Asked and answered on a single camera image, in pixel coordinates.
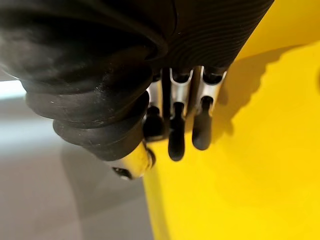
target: yellow wall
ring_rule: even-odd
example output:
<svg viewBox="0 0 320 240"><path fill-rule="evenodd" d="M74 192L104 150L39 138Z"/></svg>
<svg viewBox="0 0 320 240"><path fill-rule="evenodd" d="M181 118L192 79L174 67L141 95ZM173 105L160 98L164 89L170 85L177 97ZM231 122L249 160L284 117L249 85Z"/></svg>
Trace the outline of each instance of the yellow wall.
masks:
<svg viewBox="0 0 320 240"><path fill-rule="evenodd" d="M180 162L167 141L151 145L144 185L156 240L320 239L319 9L273 5L230 68L208 150L190 131Z"/></svg>

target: black rubber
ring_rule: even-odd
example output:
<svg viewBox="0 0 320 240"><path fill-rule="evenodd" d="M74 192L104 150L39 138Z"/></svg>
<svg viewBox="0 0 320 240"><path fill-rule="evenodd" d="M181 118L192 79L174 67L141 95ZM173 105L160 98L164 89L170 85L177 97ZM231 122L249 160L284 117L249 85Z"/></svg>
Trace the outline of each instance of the black rubber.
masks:
<svg viewBox="0 0 320 240"><path fill-rule="evenodd" d="M184 104L175 102L174 116L170 119L168 153L173 161L180 161L185 154Z"/></svg>
<svg viewBox="0 0 320 240"><path fill-rule="evenodd" d="M211 97L203 97L201 101L202 111L194 117L192 143L198 150L206 150L211 143L212 118L209 115L209 108L212 103L213 99Z"/></svg>
<svg viewBox="0 0 320 240"><path fill-rule="evenodd" d="M165 122L157 107L148 108L143 123L143 135L147 142L158 141L165 135Z"/></svg>
<svg viewBox="0 0 320 240"><path fill-rule="evenodd" d="M272 2L0 0L0 64L63 139L112 161L143 138L152 68L222 73Z"/></svg>

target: gray floor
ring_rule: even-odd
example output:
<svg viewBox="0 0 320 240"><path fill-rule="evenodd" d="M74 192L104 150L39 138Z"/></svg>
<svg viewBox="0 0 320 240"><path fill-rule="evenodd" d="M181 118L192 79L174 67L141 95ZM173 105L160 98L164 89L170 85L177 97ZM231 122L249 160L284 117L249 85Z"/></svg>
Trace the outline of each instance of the gray floor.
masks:
<svg viewBox="0 0 320 240"><path fill-rule="evenodd" d="M152 240L140 180L119 179L23 99L0 101L0 239Z"/></svg>

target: robotic hand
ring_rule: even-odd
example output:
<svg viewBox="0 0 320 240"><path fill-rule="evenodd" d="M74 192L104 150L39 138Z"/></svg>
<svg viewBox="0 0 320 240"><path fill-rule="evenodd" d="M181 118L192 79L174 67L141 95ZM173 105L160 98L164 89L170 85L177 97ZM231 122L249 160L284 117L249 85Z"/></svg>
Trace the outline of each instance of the robotic hand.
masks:
<svg viewBox="0 0 320 240"><path fill-rule="evenodd" d="M0 63L61 138L134 179L155 162L144 137L165 138L167 118L168 153L182 158L195 66L203 67L192 142L209 146L227 69L272 2L0 0Z"/></svg>

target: ribbed texture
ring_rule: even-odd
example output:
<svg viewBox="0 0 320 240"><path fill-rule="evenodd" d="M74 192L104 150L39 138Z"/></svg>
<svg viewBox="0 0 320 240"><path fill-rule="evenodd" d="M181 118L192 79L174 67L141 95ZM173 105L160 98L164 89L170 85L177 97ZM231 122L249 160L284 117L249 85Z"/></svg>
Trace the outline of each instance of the ribbed texture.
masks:
<svg viewBox="0 0 320 240"><path fill-rule="evenodd" d="M75 20L72 7L62 7L69 18L52 16L59 3L0 3L0 65L20 78L28 106L54 119L61 138L104 161L121 159L143 139L152 81L145 58L153 49L138 35Z"/></svg>
<svg viewBox="0 0 320 240"><path fill-rule="evenodd" d="M198 0L192 17L169 40L168 67L228 67L273 0Z"/></svg>

